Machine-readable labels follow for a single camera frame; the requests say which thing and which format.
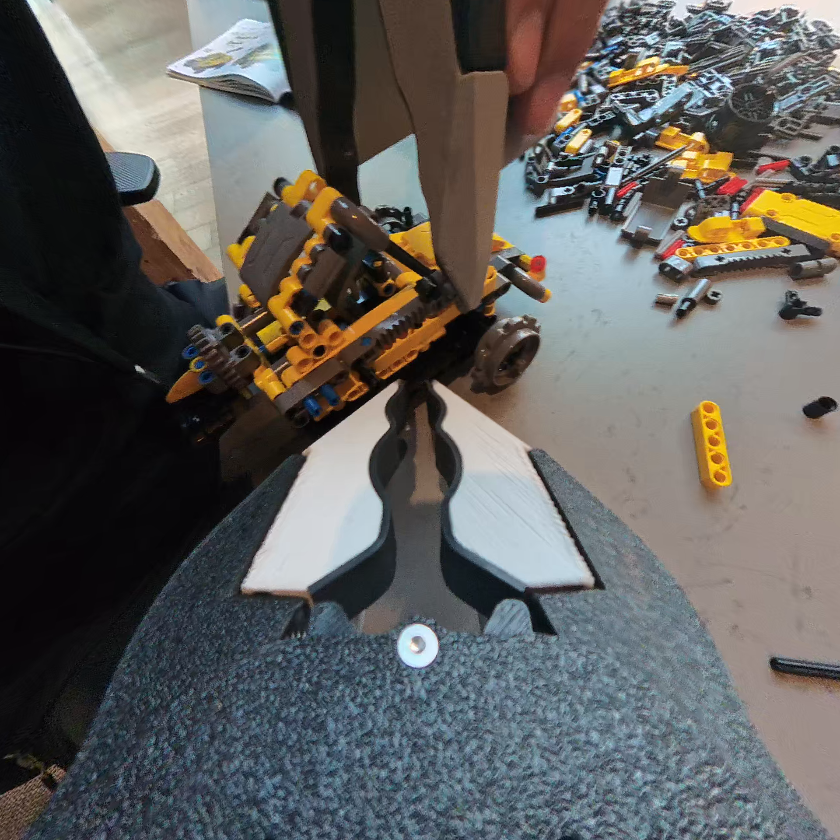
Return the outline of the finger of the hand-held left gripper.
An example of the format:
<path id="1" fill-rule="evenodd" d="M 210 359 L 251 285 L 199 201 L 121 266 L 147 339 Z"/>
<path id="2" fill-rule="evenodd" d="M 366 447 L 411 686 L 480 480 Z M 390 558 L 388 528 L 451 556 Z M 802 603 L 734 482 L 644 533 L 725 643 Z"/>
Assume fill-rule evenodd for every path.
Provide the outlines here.
<path id="1" fill-rule="evenodd" d="M 420 2 L 269 2 L 315 171 L 361 203 L 363 163 L 417 131 L 408 47 Z"/>
<path id="2" fill-rule="evenodd" d="M 490 257 L 508 117 L 506 70 L 462 73 L 456 2 L 420 2 L 407 55 L 416 92 L 419 181 L 430 216 L 434 256 L 462 311 L 476 309 Z"/>

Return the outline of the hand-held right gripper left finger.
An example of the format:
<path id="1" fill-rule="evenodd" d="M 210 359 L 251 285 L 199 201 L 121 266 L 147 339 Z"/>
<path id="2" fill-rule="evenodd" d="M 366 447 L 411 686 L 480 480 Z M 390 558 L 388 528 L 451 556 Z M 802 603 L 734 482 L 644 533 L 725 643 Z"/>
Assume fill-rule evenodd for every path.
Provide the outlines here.
<path id="1" fill-rule="evenodd" d="M 333 602 L 357 616 L 396 568 L 385 489 L 403 459 L 403 383 L 310 445 L 240 585 L 245 595 Z"/>

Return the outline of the black spoked wheel rim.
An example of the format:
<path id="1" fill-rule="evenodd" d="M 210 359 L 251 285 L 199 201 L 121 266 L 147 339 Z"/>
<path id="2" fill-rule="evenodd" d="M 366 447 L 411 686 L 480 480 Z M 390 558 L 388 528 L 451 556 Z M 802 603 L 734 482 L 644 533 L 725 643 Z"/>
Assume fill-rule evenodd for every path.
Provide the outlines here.
<path id="1" fill-rule="evenodd" d="M 769 137 L 778 104 L 765 86 L 750 83 L 732 89 L 707 122 L 707 137 L 725 151 L 760 147 Z"/>

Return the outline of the black axle rod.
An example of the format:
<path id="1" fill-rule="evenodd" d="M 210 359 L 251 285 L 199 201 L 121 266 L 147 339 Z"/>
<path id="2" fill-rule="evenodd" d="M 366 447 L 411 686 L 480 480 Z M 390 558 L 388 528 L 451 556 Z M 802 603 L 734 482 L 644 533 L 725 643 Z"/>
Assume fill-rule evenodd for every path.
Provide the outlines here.
<path id="1" fill-rule="evenodd" d="M 787 676 L 830 680 L 839 680 L 840 677 L 838 663 L 772 656 L 769 659 L 769 666 L 773 672 Z"/>

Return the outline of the brown wooden beam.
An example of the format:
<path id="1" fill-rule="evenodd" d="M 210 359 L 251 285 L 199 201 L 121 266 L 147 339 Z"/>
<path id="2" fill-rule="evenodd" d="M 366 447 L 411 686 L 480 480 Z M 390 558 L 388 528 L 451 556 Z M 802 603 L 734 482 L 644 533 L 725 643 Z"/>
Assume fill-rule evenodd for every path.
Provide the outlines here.
<path id="1" fill-rule="evenodd" d="M 99 131 L 95 130 L 95 134 L 103 152 L 116 151 Z M 223 278 L 221 270 L 157 197 L 145 204 L 123 207 L 122 212 L 140 245 L 143 272 L 156 286 L 171 281 L 213 282 Z"/>

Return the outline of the person's black jacket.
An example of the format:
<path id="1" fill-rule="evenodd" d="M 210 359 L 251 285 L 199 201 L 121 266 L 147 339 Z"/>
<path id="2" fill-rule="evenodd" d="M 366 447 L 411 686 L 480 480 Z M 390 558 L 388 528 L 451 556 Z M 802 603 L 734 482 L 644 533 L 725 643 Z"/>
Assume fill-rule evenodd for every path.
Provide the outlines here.
<path id="1" fill-rule="evenodd" d="M 165 394 L 200 315 L 156 286 L 26 2 L 1 8 L 2 791 L 67 769 L 214 506 Z"/>

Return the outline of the pile of dark brick pieces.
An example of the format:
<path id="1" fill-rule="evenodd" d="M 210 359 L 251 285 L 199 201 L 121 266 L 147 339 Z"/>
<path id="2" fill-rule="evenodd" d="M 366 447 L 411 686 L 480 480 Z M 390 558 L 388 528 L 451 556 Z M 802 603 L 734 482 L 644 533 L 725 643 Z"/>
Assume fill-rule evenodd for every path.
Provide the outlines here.
<path id="1" fill-rule="evenodd" d="M 838 31 L 794 5 L 736 14 L 731 2 L 620 2 L 563 96 L 554 126 L 522 156 L 546 219 L 584 210 L 650 248 L 676 283 L 838 267 Z M 729 151 L 707 137 L 729 92 L 756 83 L 777 99 L 770 137 Z"/>

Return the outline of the yellow short five-hole beam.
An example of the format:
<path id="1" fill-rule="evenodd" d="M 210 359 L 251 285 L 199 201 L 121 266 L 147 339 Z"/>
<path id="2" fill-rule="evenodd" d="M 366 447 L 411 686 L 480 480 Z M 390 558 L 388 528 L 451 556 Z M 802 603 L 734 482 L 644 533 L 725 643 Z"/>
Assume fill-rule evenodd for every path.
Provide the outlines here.
<path id="1" fill-rule="evenodd" d="M 719 405 L 700 401 L 690 413 L 690 424 L 701 485 L 709 490 L 729 487 L 732 469 Z"/>

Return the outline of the open instruction booklet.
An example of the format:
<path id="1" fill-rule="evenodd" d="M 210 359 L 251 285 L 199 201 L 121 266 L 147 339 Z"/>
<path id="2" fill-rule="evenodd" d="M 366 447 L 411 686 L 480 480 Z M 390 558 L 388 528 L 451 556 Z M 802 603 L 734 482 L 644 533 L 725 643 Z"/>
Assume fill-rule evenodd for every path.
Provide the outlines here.
<path id="1" fill-rule="evenodd" d="M 201 88 L 280 104 L 291 86 L 272 23 L 245 18 L 191 55 L 170 64 L 168 77 Z"/>

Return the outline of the yellow toy brick vehicle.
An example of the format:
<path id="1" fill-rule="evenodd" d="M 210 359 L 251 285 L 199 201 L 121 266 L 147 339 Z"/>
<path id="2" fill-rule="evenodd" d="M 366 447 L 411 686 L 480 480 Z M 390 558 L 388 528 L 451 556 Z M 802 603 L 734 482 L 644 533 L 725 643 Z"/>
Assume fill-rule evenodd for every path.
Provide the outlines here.
<path id="1" fill-rule="evenodd" d="M 276 179 L 227 251 L 237 305 L 204 327 L 237 322 L 260 357 L 250 398 L 263 395 L 294 427 L 351 412 L 398 380 L 471 375 L 478 392 L 506 389 L 539 350 L 540 325 L 528 314 L 498 318 L 497 302 L 512 288 L 551 298 L 545 258 L 494 234 L 482 299 L 462 311 L 425 216 L 371 211 L 310 170 Z M 174 405 L 208 410 L 214 431 L 247 400 L 200 392 Z"/>

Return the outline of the person's left hand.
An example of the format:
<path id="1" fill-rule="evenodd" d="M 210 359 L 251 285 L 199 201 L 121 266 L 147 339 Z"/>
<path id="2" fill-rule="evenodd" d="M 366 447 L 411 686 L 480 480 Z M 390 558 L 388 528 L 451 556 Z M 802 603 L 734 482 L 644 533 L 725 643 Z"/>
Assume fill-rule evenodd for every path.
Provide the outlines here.
<path id="1" fill-rule="evenodd" d="M 606 6 L 606 1 L 506 2 L 506 163 L 554 125 L 562 96 L 592 46 Z"/>

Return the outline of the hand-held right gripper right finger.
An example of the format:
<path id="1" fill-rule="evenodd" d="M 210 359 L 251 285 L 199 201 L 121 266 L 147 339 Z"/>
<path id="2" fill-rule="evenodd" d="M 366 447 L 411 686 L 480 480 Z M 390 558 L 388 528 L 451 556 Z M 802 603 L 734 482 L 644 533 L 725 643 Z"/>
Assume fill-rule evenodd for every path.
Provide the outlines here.
<path id="1" fill-rule="evenodd" d="M 554 635 L 541 598 L 591 592 L 596 573 L 532 448 L 438 382 L 427 386 L 427 414 L 446 483 L 440 568 L 447 588 L 485 628 L 513 602 L 533 633 Z"/>

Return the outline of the black office chair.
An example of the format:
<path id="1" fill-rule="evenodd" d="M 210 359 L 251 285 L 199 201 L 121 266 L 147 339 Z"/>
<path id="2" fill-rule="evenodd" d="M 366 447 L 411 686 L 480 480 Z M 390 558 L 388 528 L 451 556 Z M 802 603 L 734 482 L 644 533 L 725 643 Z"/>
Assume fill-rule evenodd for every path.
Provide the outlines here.
<path id="1" fill-rule="evenodd" d="M 156 198 L 161 172 L 148 155 L 122 151 L 104 152 L 121 207 L 134 207 Z"/>

